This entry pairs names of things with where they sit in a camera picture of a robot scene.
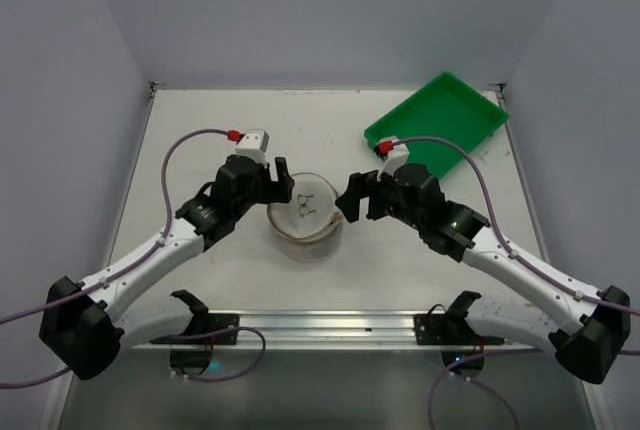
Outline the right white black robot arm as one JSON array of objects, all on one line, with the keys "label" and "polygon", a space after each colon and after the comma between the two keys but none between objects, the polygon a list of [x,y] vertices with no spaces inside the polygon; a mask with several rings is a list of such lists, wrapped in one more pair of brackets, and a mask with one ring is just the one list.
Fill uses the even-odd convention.
[{"label": "right white black robot arm", "polygon": [[515,310],[463,293],[448,312],[453,331],[522,343],[554,355],[583,381],[604,381],[631,333],[630,297],[622,289],[580,282],[499,240],[494,224],[447,199],[421,164],[402,165],[393,174],[352,174],[336,200],[348,222],[358,220],[361,200],[368,202],[367,219],[401,221],[430,250],[484,272],[533,305]]}]

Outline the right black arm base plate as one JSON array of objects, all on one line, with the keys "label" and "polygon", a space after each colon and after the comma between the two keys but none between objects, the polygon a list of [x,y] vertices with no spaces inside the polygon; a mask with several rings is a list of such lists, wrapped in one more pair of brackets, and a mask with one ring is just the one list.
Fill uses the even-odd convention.
[{"label": "right black arm base plate", "polygon": [[448,344],[446,307],[435,304],[426,312],[415,314],[413,332],[418,346]]}]

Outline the green plastic tray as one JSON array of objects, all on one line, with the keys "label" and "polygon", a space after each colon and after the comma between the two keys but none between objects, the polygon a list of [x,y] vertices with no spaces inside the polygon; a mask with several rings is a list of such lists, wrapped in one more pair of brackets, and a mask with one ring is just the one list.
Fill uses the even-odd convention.
[{"label": "green plastic tray", "polygon": [[369,148],[389,137],[432,136],[467,153],[508,121],[508,114],[452,73],[443,72],[364,130]]}]

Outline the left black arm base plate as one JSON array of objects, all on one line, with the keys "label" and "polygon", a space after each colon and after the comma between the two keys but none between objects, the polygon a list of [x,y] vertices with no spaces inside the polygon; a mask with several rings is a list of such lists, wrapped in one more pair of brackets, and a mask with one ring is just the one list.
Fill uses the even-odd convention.
[{"label": "left black arm base plate", "polygon": [[[237,327],[240,323],[240,316],[233,313],[208,313],[194,316],[189,326],[183,332],[184,336],[204,335],[212,332]],[[227,345],[232,346],[237,343],[237,333],[228,332],[220,336],[210,336],[206,338],[196,339],[198,344],[202,345]]]}]

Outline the aluminium front rail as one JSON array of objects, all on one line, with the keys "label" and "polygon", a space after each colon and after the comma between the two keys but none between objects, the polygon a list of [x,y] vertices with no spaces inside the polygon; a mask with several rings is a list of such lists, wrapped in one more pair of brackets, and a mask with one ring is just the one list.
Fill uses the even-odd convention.
[{"label": "aluminium front rail", "polygon": [[[259,330],[273,349],[413,349],[492,350],[533,347],[551,352],[548,335],[558,326],[541,311],[529,306],[484,304],[470,313],[471,321],[455,324],[446,315],[449,343],[418,346],[413,332],[416,311],[233,311],[238,326]],[[194,317],[180,307],[156,307],[140,316],[122,319],[125,348],[147,343],[179,345],[178,338]]]}]

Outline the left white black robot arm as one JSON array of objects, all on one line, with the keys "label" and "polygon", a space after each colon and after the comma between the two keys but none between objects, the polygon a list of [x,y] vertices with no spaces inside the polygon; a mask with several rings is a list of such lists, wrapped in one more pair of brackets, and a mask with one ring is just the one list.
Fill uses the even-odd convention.
[{"label": "left white black robot arm", "polygon": [[211,332],[225,329],[213,324],[208,307],[186,290],[173,291],[144,311],[130,308],[170,272],[231,234],[253,206],[289,202],[293,186],[283,157],[262,165],[229,156],[214,180],[143,246],[80,282],[56,281],[47,294],[41,341],[81,380],[96,377],[139,344],[162,338],[209,341]]}]

